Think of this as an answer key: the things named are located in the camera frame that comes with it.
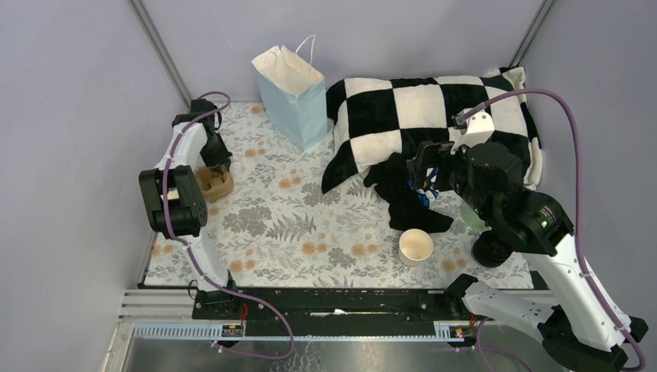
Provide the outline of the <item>brown cardboard cup carrier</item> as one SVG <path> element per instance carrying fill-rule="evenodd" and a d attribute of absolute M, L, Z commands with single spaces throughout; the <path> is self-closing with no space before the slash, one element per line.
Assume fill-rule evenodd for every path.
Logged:
<path fill-rule="evenodd" d="M 226 164 L 221 165 L 219 171 L 211 170 L 209 167 L 200 167 L 195 178 L 202 195 L 210 202 L 216 202 L 231 194 L 235 187 L 233 176 Z"/>

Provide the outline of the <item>single white paper cup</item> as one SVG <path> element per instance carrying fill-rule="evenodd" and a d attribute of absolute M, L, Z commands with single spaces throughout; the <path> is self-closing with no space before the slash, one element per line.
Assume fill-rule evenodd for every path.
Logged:
<path fill-rule="evenodd" d="M 426 261 L 434 251 L 434 243 L 428 233 L 420 229 L 404 231 L 398 241 L 398 256 L 403 264 L 416 266 Z"/>

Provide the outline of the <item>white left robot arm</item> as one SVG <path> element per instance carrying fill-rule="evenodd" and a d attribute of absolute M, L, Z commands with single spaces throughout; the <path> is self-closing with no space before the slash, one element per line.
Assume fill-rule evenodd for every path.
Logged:
<path fill-rule="evenodd" d="M 140 172 L 139 188 L 150 228 L 182 245 L 198 290 L 216 291 L 211 309 L 229 319 L 238 313 L 241 300 L 231 292 L 232 275 L 205 231 L 208 202 L 234 188 L 232 153 L 219 134 L 221 112 L 207 95 L 192 100 L 188 112 L 174 118 L 172 138 L 162 159 Z"/>

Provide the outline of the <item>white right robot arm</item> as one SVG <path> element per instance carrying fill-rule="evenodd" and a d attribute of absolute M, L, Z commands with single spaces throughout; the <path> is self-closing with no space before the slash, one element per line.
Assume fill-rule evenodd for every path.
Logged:
<path fill-rule="evenodd" d="M 485 222 L 487 230 L 473 247 L 481 264 L 498 252 L 519 253 L 556 299 L 542 305 L 462 274 L 445 290 L 448 315 L 464 319 L 473 313 L 502 322 L 539 341 L 572 371 L 626 369 L 623 345 L 640 341 L 646 322 L 600 301 L 603 289 L 577 252 L 572 222 L 554 198 L 525 188 L 519 157 L 500 143 L 461 150 L 452 142 L 425 141 L 408 169 L 416 188 L 452 190 Z"/>

